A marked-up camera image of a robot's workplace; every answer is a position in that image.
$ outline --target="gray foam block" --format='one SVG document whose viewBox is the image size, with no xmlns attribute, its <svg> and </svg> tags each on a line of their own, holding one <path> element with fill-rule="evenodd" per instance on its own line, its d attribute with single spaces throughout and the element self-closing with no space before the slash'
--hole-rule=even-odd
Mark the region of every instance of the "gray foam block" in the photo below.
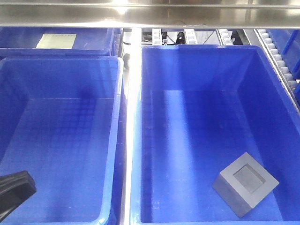
<svg viewBox="0 0 300 225">
<path fill-rule="evenodd" d="M 238 217 L 243 217 L 265 198 L 279 182 L 245 152 L 222 170 L 213 188 Z"/>
</svg>

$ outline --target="black handle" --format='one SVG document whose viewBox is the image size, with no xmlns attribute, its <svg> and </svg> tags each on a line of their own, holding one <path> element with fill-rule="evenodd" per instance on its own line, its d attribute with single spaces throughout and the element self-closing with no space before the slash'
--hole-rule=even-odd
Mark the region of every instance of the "black handle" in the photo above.
<svg viewBox="0 0 300 225">
<path fill-rule="evenodd" d="M 0 222 L 36 191 L 35 182 L 27 171 L 0 177 Z"/>
</svg>

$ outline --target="white label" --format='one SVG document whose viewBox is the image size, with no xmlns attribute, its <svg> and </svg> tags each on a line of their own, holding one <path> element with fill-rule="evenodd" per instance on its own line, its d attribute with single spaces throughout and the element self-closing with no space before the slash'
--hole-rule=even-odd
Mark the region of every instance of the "white label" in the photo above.
<svg viewBox="0 0 300 225">
<path fill-rule="evenodd" d="M 36 48 L 72 49 L 76 34 L 43 34 Z"/>
</svg>

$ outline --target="metal shelf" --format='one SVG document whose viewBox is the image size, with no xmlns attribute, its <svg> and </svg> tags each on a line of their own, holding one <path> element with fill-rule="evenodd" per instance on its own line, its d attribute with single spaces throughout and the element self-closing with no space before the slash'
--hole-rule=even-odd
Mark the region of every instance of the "metal shelf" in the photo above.
<svg viewBox="0 0 300 225">
<path fill-rule="evenodd" d="M 298 0 L 0 0 L 0 26 L 300 28 Z"/>
</svg>

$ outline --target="blue plastic bin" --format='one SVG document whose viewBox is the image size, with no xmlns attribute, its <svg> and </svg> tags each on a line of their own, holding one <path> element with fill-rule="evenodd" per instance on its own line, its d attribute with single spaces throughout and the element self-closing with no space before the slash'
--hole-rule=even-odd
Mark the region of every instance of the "blue plastic bin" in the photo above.
<svg viewBox="0 0 300 225">
<path fill-rule="evenodd" d="M 37 187 L 3 224 L 115 224 L 122 66 L 117 57 L 0 61 L 0 175 L 27 170 Z"/>
<path fill-rule="evenodd" d="M 300 224 L 300 117 L 261 49 L 145 47 L 136 99 L 131 224 Z M 245 152 L 280 184 L 238 218 L 212 184 Z"/>
<path fill-rule="evenodd" d="M 268 30 L 276 48 L 295 79 L 300 79 L 299 30 Z"/>
<path fill-rule="evenodd" d="M 72 49 L 36 49 L 43 34 L 76 34 Z M 117 56 L 120 29 L 98 28 L 0 28 L 0 50 L 2 56 L 66 54 Z"/>
</svg>

